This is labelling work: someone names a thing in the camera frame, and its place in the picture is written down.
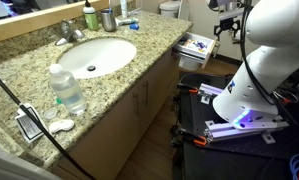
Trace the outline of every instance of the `cabinet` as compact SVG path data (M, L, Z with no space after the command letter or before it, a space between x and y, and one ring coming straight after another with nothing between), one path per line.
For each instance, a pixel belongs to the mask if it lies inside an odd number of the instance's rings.
M114 179L171 92L172 82L177 78L177 65L178 60L172 58L169 50L70 155L97 179ZM53 173L62 177L63 171L70 172L73 177L88 179L65 158L60 160Z

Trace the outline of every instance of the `faucet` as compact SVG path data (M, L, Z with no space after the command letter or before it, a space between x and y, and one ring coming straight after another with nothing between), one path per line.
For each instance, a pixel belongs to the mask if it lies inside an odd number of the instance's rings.
M68 42L72 42L76 39L85 37L85 34L80 30L73 30L71 28L71 24L73 22L71 20L63 19L60 22L62 38L56 42L56 46L60 46L66 44Z

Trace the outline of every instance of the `sink basin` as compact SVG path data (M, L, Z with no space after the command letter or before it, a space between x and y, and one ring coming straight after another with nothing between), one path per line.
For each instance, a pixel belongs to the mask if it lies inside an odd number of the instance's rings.
M135 57L136 52L137 48L129 41L102 38L74 47L58 63L76 79L89 79L121 69Z

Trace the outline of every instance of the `granite countertop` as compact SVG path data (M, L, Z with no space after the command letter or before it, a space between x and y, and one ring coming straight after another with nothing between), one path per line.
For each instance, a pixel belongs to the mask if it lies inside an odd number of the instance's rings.
M57 110L58 119L72 119L75 122L72 130L54 135L67 151L70 151L192 26L188 21L147 12L136 17L140 20L138 31L130 30L129 26L119 27L114 33L105 32L102 28L98 31L84 30L86 36L78 42L62 46L55 46L53 42L0 63L0 78L21 102L32 104L41 116L46 110L54 108ZM107 37L129 40L136 46L137 54L128 65L114 73L79 80L88 107L83 115L70 115L63 105L55 103L56 97L48 85L48 68L70 48L94 38ZM31 163L45 169L52 168L61 158L60 152L45 136L29 146L14 120L17 109L0 88L0 144L6 151ZM45 124L48 126L57 118L45 120Z

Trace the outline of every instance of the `open drawer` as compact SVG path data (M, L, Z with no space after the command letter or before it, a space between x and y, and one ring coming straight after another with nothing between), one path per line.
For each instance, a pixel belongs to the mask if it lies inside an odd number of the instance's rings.
M178 56L202 64L204 68L216 46L216 40L209 39L197 34L186 33L181 40L173 47Z

